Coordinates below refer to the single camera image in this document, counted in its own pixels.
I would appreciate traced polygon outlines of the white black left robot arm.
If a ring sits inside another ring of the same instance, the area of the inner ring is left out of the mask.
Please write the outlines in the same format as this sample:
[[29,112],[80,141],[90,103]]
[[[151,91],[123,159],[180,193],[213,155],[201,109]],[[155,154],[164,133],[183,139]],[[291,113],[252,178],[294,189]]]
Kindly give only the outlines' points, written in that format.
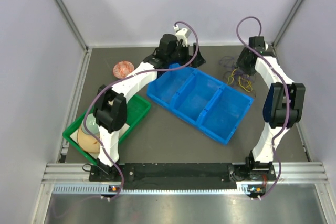
[[97,166],[107,180],[114,180],[119,174],[116,165],[119,159],[119,132],[128,118],[129,100],[162,72],[172,71],[171,64],[178,64],[175,70],[201,66],[205,60],[198,51],[198,41],[194,43],[193,55],[190,55],[187,38],[178,34],[165,34],[159,46],[133,72],[109,86],[100,87],[94,100],[93,116],[100,134]]

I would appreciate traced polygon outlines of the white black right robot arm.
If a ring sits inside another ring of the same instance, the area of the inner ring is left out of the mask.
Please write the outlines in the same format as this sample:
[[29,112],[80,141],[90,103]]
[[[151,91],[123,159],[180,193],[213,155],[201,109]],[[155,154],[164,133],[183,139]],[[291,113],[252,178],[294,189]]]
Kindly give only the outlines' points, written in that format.
[[236,66],[247,76],[260,74],[269,88],[263,107],[264,129],[245,159],[244,173],[256,180],[273,171],[274,151],[289,129],[301,120],[306,87],[286,76],[275,56],[267,51],[263,36],[249,38]]

